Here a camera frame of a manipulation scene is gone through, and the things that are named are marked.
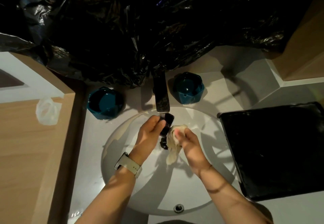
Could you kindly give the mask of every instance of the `blue pot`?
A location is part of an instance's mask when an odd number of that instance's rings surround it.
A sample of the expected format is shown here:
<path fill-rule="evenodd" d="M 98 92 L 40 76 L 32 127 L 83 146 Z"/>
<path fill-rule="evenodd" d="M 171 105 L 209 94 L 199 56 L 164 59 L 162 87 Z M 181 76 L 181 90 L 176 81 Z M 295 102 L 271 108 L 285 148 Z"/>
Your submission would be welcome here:
<path fill-rule="evenodd" d="M 198 74 L 184 72 L 179 75 L 173 84 L 173 92 L 181 104 L 193 104 L 200 101 L 205 86 Z"/>
<path fill-rule="evenodd" d="M 123 96 L 108 87 L 100 87 L 88 98 L 87 109 L 99 120 L 116 118 L 124 104 Z"/>

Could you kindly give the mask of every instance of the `black garbage bag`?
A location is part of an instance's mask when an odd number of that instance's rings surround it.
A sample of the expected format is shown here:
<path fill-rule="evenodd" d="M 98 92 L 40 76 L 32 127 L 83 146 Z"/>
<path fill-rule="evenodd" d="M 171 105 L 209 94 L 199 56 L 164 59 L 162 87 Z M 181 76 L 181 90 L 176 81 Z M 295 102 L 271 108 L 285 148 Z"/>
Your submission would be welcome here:
<path fill-rule="evenodd" d="M 0 0 L 0 50 L 80 80 L 141 86 L 215 46 L 282 52 L 312 0 Z"/>

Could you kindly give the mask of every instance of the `cloth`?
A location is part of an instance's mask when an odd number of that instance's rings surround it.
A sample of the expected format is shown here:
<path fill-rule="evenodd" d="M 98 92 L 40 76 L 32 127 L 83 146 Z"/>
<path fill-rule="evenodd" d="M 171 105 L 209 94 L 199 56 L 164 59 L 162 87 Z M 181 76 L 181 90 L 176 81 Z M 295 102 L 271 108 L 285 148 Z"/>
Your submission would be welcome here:
<path fill-rule="evenodd" d="M 179 140 L 177 139 L 176 135 L 174 134 L 174 130 L 177 128 L 184 134 L 184 130 L 187 128 L 187 125 L 181 126 L 172 126 L 167 134 L 167 147 L 169 151 L 169 155 L 167 157 L 167 165 L 173 164 L 181 151 L 181 145 L 179 144 Z"/>

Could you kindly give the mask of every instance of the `white sink basin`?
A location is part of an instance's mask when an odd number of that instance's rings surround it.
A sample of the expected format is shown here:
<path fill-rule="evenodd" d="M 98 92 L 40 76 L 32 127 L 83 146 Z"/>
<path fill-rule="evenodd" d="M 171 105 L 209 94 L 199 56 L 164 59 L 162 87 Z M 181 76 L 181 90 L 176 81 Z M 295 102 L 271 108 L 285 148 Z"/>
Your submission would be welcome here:
<path fill-rule="evenodd" d="M 185 107 L 171 107 L 170 113 L 175 116 L 173 125 L 186 124 L 197 134 L 207 159 L 232 183 L 235 166 L 219 120 Z M 101 160 L 106 183 L 115 172 L 115 163 L 125 151 L 129 153 L 132 150 L 140 126 L 151 115 L 158 114 L 153 110 L 130 118 L 107 140 Z M 158 142 L 136 180 L 128 204 L 130 208 L 150 215 L 166 216 L 177 215 L 173 211 L 177 204 L 182 204 L 183 213 L 188 213 L 211 201 L 200 179 L 192 174 L 183 151 L 177 162 L 170 166 L 166 165 L 167 155 L 168 151 L 162 149 Z"/>

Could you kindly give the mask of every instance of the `sink overflow hole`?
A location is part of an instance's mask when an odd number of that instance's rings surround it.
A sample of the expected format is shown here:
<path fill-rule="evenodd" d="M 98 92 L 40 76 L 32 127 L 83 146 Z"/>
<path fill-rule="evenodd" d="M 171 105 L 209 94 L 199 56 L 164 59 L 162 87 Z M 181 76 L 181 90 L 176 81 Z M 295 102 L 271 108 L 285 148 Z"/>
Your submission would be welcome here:
<path fill-rule="evenodd" d="M 174 206 L 173 210 L 177 214 L 182 213 L 184 211 L 184 206 L 182 204 L 177 204 L 176 206 Z"/>

